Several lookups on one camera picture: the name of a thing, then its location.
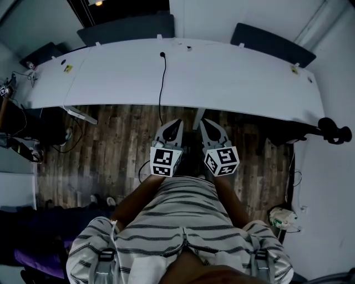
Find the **striped shirt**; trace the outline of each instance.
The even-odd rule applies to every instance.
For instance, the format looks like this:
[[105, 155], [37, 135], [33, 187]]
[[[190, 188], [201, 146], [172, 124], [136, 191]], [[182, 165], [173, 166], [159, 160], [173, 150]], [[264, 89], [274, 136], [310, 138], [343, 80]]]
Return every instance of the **striped shirt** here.
[[[205, 265], [228, 265], [252, 275], [257, 248], [251, 238], [267, 251], [274, 282], [289, 283], [290, 259], [268, 226], [253, 221], [243, 229], [233, 227], [213, 184], [173, 177], [162, 183], [154, 200], [123, 231], [104, 217], [91, 221], [73, 242], [67, 273], [71, 284], [158, 283], [188, 246]], [[114, 251], [113, 259], [99, 261], [106, 249]]]

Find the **desk leg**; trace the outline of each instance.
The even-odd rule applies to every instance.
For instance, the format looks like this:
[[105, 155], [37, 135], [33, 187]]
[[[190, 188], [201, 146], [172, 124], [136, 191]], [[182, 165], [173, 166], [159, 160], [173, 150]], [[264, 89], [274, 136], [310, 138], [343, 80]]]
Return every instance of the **desk leg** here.
[[195, 120], [194, 120], [194, 125], [192, 126], [193, 130], [197, 130], [199, 128], [200, 125], [200, 120], [202, 119], [202, 117], [204, 116], [206, 109], [198, 109], [196, 116], [195, 116]]
[[64, 108], [68, 114], [72, 116], [76, 116], [77, 118], [86, 120], [87, 122], [90, 122], [91, 124], [97, 124], [98, 121], [96, 119], [93, 119], [92, 117], [88, 116], [86, 113], [78, 110], [77, 108], [71, 106], [71, 105], [66, 105]]

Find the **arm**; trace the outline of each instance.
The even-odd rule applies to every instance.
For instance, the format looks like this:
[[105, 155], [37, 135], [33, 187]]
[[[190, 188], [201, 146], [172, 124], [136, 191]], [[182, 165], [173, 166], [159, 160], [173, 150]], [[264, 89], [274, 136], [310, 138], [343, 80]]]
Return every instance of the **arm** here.
[[117, 205], [111, 219], [117, 220], [117, 227], [120, 231], [130, 224], [142, 209], [153, 200], [164, 180], [164, 176], [148, 176], [129, 196]]
[[233, 226], [243, 228], [249, 223], [248, 214], [243, 210], [242, 203], [234, 192], [227, 176], [213, 178], [217, 195], [223, 207], [226, 209]]

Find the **floor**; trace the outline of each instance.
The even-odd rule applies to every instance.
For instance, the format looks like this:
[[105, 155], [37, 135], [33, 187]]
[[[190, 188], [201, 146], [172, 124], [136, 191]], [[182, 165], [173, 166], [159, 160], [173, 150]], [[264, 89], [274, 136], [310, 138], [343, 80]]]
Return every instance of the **floor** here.
[[[102, 105], [79, 109], [97, 117], [98, 125], [80, 120], [83, 137], [72, 151], [60, 154], [53, 148], [47, 150], [44, 162], [38, 165], [40, 206], [48, 199], [64, 208], [85, 206], [90, 195], [96, 193], [102, 197], [110, 195], [119, 202], [139, 185], [139, 169], [149, 160], [150, 144], [160, 127], [158, 107]], [[199, 139], [199, 134], [192, 131], [195, 113], [196, 109], [191, 108], [162, 107], [163, 121], [175, 118], [184, 121], [184, 137], [190, 144]], [[285, 199], [290, 164], [288, 147], [277, 148], [267, 140], [262, 155], [257, 156], [260, 132], [252, 116], [207, 110], [204, 117], [222, 125], [237, 147], [240, 165], [235, 191], [253, 220], [267, 221], [267, 210]], [[63, 114], [63, 120], [65, 126], [74, 128], [72, 140], [61, 148], [66, 151], [78, 141], [81, 131], [68, 114]], [[195, 167], [194, 174], [198, 171], [199, 167]], [[149, 174], [147, 164], [140, 178], [143, 180]]]

